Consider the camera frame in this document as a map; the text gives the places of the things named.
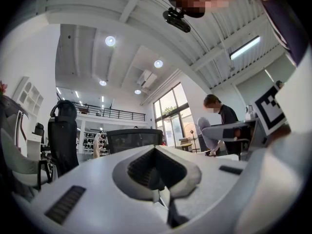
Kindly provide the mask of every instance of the black camera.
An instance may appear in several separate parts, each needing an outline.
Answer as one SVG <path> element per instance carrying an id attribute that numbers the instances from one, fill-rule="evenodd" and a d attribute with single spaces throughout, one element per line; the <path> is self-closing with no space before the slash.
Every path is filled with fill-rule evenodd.
<path id="1" fill-rule="evenodd" d="M 162 16 L 165 18 L 167 23 L 178 28 L 179 30 L 182 30 L 185 33 L 188 33 L 191 31 L 191 27 L 183 19 L 184 13 L 182 10 L 180 12 L 178 12 L 174 8 L 169 8 L 169 10 L 162 13 Z"/>

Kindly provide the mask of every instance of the standing fan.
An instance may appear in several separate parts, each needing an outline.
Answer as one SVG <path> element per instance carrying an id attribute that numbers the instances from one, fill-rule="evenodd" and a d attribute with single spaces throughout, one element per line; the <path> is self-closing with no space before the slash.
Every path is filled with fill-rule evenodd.
<path id="1" fill-rule="evenodd" d="M 184 127 L 185 137 L 188 139 L 193 139 L 195 145 L 195 151 L 197 153 L 195 140 L 198 138 L 197 133 L 199 133 L 199 127 L 194 123 L 189 123 Z"/>

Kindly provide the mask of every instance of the white desk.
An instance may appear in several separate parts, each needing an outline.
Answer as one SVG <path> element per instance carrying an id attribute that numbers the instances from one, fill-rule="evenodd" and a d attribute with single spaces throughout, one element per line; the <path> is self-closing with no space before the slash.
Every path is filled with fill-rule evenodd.
<path id="1" fill-rule="evenodd" d="M 40 160 L 41 136 L 29 133 L 27 135 L 27 157 L 32 160 Z"/>

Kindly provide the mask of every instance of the glass door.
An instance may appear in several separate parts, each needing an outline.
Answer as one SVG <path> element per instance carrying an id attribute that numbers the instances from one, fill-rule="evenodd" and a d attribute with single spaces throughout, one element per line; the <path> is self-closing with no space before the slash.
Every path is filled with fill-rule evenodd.
<path id="1" fill-rule="evenodd" d="M 183 131 L 179 114 L 167 117 L 164 119 L 165 135 L 167 146 L 177 147 L 180 145 L 180 140 L 183 138 Z"/>

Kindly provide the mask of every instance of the balcony railing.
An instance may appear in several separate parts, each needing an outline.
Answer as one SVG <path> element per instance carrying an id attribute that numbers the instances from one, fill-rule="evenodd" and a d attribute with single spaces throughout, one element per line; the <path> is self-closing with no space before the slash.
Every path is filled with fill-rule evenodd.
<path id="1" fill-rule="evenodd" d="M 128 119 L 128 120 L 136 120 L 136 121 L 145 121 L 145 114 L 128 112 L 123 110 L 109 109 L 109 108 L 101 108 L 97 106 L 92 106 L 88 104 L 79 104 L 73 102 L 76 107 L 77 113 L 84 115 L 95 115 L 100 117 L 109 117 L 116 119 Z"/>

